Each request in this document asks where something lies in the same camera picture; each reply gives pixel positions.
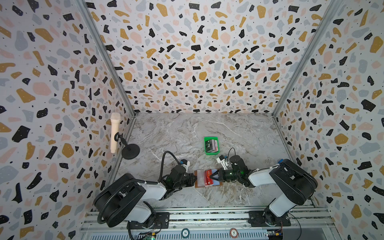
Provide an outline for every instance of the black round base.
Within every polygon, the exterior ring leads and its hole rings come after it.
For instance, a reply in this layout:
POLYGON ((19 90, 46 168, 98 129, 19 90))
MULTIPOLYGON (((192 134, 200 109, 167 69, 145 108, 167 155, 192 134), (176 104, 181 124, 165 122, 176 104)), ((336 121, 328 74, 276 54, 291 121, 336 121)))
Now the black round base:
POLYGON ((124 147, 121 151, 121 155, 124 159, 134 159, 140 153, 140 147, 136 144, 128 144, 128 147, 124 147))

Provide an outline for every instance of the white microphone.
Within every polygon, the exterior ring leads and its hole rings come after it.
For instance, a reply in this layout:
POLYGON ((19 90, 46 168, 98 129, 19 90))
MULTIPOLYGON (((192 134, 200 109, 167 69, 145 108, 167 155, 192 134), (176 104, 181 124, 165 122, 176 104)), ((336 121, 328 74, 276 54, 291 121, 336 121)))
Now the white microphone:
POLYGON ((111 114, 111 144, 109 146, 111 153, 116 152, 116 148, 118 143, 115 141, 115 135, 119 132, 119 125, 121 121, 120 113, 112 113, 111 114))

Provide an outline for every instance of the wire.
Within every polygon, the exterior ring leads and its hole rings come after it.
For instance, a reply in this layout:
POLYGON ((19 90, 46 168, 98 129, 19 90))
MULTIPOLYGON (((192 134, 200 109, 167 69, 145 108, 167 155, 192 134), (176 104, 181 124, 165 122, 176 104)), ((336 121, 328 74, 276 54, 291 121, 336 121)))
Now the wire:
POLYGON ((161 159, 160 176, 159 176, 159 179, 157 180, 158 182, 160 182, 163 179, 164 159, 165 159, 167 153, 169 153, 175 159, 177 164, 180 165, 180 162, 175 157, 175 155, 173 155, 173 153, 171 153, 170 151, 165 151, 164 154, 163 154, 163 157, 161 159))
POLYGON ((294 219, 296 219, 297 223, 299 223, 299 226, 300 226, 300 235, 299 237, 297 238, 297 240, 299 240, 299 238, 301 237, 301 225, 300 225, 300 222, 299 220, 297 220, 297 218, 295 216, 293 216, 294 219))

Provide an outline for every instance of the marble floor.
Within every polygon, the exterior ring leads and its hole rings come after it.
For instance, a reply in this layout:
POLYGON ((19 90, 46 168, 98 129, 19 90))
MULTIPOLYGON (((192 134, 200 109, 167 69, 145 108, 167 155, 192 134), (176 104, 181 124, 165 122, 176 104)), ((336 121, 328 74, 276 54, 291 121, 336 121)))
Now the marble floor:
MULTIPOLYGON (((141 152, 135 159, 123 159, 116 179, 129 172, 138 179, 157 180, 167 150, 179 160, 190 161, 188 172, 219 168, 216 155, 204 152, 205 136, 217 136, 220 154, 225 156, 234 147, 249 169, 269 167, 289 158, 270 115, 139 113, 129 143, 139 145, 141 152)), ((175 165, 167 154, 163 175, 175 165)), ((217 187, 184 188, 168 199, 149 203, 153 207, 265 206, 281 193, 275 184, 247 188, 239 183, 223 183, 217 187)))

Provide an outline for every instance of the patterned wall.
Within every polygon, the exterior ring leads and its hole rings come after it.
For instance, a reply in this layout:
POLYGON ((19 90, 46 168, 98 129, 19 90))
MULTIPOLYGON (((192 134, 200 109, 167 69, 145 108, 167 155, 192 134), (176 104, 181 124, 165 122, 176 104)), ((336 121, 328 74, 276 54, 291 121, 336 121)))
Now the patterned wall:
POLYGON ((77 238, 115 161, 108 119, 125 107, 71 1, 0 12, 0 239, 77 238))
POLYGON ((136 112, 273 111, 326 0, 89 0, 136 112))
POLYGON ((344 239, 383 239, 382 0, 342 6, 277 120, 344 239))

